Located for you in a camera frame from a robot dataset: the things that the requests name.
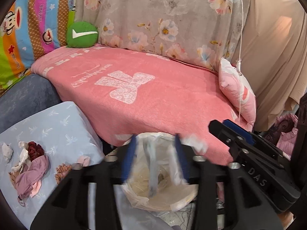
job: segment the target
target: floral blanket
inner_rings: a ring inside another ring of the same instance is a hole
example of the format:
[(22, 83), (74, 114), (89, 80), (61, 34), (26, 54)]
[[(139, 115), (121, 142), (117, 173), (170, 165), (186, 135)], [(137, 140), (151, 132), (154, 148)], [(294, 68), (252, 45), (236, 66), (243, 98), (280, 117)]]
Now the floral blanket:
[[(243, 0), (244, 21), (250, 0)], [(168, 56), (218, 71), (242, 27), (241, 0), (77, 0), (77, 21), (98, 27), (99, 43)]]

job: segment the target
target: white string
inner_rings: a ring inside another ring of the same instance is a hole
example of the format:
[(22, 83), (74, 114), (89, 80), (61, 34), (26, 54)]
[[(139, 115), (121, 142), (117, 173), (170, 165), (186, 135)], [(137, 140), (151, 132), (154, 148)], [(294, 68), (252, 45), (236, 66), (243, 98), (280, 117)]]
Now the white string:
[(242, 6), (242, 25), (241, 25), (241, 34), (240, 34), (240, 49), (239, 49), (239, 60), (237, 61), (237, 72), (239, 74), (239, 126), (241, 122), (241, 49), (242, 49), (242, 34), (243, 34), (243, 23), (244, 23), (244, 15), (243, 15), (243, 0), (241, 0)]

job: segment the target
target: green pillow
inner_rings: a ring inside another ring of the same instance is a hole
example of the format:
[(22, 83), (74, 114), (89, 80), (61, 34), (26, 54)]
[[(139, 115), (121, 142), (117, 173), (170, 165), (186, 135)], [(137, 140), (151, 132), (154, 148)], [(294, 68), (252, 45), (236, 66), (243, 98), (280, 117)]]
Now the green pillow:
[(97, 28), (88, 22), (75, 22), (67, 29), (67, 47), (92, 47), (97, 42), (97, 39)]

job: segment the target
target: dark red cloth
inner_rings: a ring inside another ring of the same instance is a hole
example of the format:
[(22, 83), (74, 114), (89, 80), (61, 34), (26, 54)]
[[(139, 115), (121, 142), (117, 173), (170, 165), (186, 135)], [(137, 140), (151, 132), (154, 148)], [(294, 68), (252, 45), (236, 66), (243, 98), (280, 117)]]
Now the dark red cloth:
[(28, 152), (29, 152), (29, 157), (31, 161), (45, 154), (43, 148), (39, 144), (36, 144), (33, 141), (29, 142), (28, 146), (29, 146)]

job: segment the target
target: white checkmark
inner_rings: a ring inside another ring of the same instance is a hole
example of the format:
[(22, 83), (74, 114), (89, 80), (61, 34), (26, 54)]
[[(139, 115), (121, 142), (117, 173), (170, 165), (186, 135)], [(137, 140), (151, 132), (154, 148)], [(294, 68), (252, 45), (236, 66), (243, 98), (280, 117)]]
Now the white checkmark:
[(89, 31), (89, 32), (80, 32), (76, 33), (76, 31), (73, 29), (73, 39), (78, 38), (80, 36), (88, 35), (88, 34), (97, 34), (98, 32), (96, 31)]

